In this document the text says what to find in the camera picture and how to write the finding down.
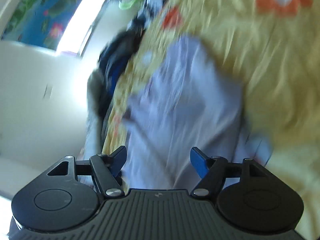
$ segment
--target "bed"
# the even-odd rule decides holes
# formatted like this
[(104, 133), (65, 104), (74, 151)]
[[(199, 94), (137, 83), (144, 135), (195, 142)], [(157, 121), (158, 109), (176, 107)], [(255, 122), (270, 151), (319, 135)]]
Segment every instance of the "bed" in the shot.
[[(297, 231), (307, 240), (317, 239), (319, 5), (320, 0), (169, 0), (117, 80), (103, 147), (91, 154), (111, 154), (126, 144), (121, 118), (128, 98), (148, 84), (170, 44), (186, 34), (199, 37), (217, 68), (243, 84), (252, 131), (266, 135), (273, 146), (266, 167), (300, 194), (305, 208)], [(101, 134), (103, 121), (92, 120), (96, 125), (89, 130)]]

